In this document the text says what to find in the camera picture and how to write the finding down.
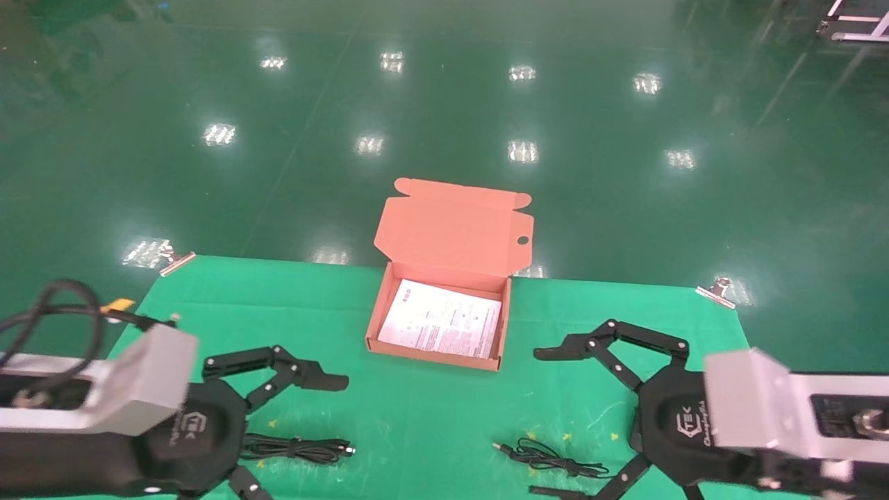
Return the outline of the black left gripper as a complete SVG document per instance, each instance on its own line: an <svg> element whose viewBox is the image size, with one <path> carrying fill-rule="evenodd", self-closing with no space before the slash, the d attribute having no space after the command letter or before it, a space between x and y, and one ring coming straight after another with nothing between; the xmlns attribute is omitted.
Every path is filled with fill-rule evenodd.
<svg viewBox="0 0 889 500"><path fill-rule="evenodd" d="M242 398L222 378L269 368L275 374ZM236 463L247 411L257 411L290 386L340 392L349 377L328 374L314 360L295 358L280 345L206 358L203 383L191 383L182 406L135 440L142 478L139 496L175 494L201 498L223 481L239 499L273 500L250 469Z"/></svg>

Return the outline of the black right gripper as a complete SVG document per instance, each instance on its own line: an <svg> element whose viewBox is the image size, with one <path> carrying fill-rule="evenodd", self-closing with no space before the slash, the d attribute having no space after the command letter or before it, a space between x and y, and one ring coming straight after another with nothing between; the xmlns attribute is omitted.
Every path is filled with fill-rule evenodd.
<svg viewBox="0 0 889 500"><path fill-rule="evenodd" d="M619 341L665 354L669 366L643 383L610 351L610 345ZM684 339L615 319L589 333L569 333L556 347L533 349L533 357L545 362L594 358L626 389L636 392L631 447L641 455L596 494L540 486L530 486L529 492L558 499L622 499L651 465L681 487L701 482L749 484L754 459L715 445L703 374L685 369L689 353Z"/></svg>

